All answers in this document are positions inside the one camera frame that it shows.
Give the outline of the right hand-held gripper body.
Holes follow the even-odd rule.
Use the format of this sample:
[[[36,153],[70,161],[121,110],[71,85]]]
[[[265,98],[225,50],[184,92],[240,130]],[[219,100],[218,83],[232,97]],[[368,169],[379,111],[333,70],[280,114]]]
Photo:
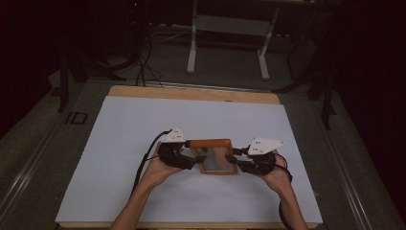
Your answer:
[[[247,155],[251,162],[246,168],[246,172],[254,175],[267,175],[274,171],[276,164],[275,150],[285,145],[284,141],[265,138],[254,138]]]

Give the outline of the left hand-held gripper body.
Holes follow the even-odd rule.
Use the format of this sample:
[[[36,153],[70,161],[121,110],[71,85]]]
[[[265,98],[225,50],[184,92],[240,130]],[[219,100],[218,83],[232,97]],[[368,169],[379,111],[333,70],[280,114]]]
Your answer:
[[[179,169],[190,169],[192,159],[183,155],[181,149],[186,143],[186,138],[181,128],[177,127],[165,134],[160,140],[158,156],[168,166]]]

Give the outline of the orange framed box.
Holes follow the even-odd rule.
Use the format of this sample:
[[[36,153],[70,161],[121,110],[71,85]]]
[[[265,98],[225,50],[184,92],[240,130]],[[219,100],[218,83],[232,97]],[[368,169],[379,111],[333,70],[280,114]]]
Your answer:
[[[227,157],[234,157],[230,139],[192,140],[191,146],[188,149],[191,150],[194,157],[207,156],[203,164],[198,164],[203,174],[237,174],[237,165],[227,161]]]

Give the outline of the person's left hand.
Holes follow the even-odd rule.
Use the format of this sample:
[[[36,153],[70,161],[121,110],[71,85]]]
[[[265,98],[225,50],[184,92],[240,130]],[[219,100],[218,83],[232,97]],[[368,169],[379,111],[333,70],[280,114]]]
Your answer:
[[[168,177],[174,173],[181,172],[181,169],[168,166],[162,162],[158,156],[158,148],[149,160],[147,169],[141,177],[138,186],[144,189],[153,189],[162,184]]]

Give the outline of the person's right hand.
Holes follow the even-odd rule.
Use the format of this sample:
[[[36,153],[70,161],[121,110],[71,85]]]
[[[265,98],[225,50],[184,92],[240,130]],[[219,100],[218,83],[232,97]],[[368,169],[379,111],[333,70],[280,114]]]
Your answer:
[[[272,172],[263,175],[261,179],[279,196],[286,196],[292,192],[290,172],[283,156],[275,153],[276,164]]]

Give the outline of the white table mat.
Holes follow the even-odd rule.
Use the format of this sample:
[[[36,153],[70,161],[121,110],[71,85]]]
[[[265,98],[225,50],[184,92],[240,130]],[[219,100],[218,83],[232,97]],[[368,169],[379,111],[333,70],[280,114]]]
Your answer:
[[[174,127],[189,139],[227,138],[236,148],[247,147],[256,137],[281,140],[278,152],[293,175],[304,219],[321,222],[283,105],[113,96],[102,103],[56,222],[66,226],[114,220],[128,201],[151,142]],[[192,168],[171,175],[152,191],[140,222],[235,223],[244,228],[279,221],[278,206],[278,196],[254,175],[206,175]]]

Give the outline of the metal floor strip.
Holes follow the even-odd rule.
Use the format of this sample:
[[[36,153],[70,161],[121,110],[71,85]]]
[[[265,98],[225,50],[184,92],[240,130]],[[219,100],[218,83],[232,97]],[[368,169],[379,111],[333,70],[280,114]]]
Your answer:
[[[210,86],[200,84],[186,84],[186,83],[173,83],[173,82],[157,82],[146,81],[143,86],[161,87],[161,88],[182,88],[182,89],[202,89],[202,90],[215,90],[215,91],[235,91],[235,92],[250,92],[250,93],[272,93],[270,89],[245,89],[238,87],[223,87],[223,86]]]

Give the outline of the black metal stand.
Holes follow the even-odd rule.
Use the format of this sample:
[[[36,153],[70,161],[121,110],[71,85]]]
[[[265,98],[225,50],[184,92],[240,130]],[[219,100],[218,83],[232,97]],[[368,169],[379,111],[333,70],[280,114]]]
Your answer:
[[[331,105],[333,92],[333,76],[336,70],[334,58],[330,56],[330,50],[327,46],[326,35],[328,34],[331,22],[335,17],[331,13],[323,23],[320,31],[319,41],[316,44],[313,55],[304,70],[292,83],[287,86],[273,89],[274,93],[287,93],[302,85],[310,83],[306,96],[311,101],[317,101],[323,98],[321,112],[321,121],[326,130],[330,130],[329,116],[334,113]]]
[[[77,82],[85,82],[88,75],[84,67],[87,66],[111,80],[123,81],[124,78],[115,74],[115,71],[129,67],[135,61],[134,57],[130,56],[122,63],[107,66],[74,49],[60,49],[59,52],[59,87],[54,90],[59,96],[58,112],[62,112],[69,103],[69,74],[72,74]]]

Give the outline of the black floor socket plate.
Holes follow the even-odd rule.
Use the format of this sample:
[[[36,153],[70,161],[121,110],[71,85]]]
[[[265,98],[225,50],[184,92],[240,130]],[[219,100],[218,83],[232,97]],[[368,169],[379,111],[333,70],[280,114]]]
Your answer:
[[[88,114],[83,112],[70,112],[65,120],[65,125],[84,125]]]

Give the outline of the metal floor rail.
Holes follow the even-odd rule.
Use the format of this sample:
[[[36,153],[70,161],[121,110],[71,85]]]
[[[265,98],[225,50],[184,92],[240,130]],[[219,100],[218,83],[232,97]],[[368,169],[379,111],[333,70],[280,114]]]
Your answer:
[[[372,225],[369,218],[366,215],[364,206],[359,198],[354,184],[350,178],[350,174],[345,166],[345,162],[341,157],[340,151],[333,140],[332,134],[327,130],[326,126],[322,121],[322,107],[318,102],[310,102],[310,107],[317,119],[318,126],[323,130],[324,136],[327,139],[330,150],[332,151],[332,160],[334,167],[337,171],[337,175],[343,188],[344,194],[348,201],[349,207],[351,209],[352,215],[355,219],[357,227],[359,230],[372,230]]]
[[[49,143],[60,126],[61,121],[56,121],[50,124],[50,126],[46,129],[44,136],[35,146],[30,158],[14,178],[14,181],[7,189],[5,195],[0,199],[0,223],[6,221],[7,216],[11,213],[14,205],[24,193],[34,175],[34,172],[36,171],[36,168],[43,159],[45,149],[48,148]]]

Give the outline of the white metal stand frame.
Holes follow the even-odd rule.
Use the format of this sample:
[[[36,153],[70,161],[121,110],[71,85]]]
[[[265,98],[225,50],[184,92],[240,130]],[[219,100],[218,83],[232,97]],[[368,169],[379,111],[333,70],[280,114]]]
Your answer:
[[[264,81],[268,81],[270,79],[270,75],[268,72],[265,54],[267,52],[268,45],[273,35],[281,9],[275,8],[273,10],[272,19],[270,21],[261,21],[199,14],[197,12],[198,0],[193,0],[192,2],[192,41],[187,64],[187,73],[194,73],[197,54],[196,36],[198,31],[236,35],[256,35],[264,38],[263,45],[257,50],[257,57],[261,77]]]

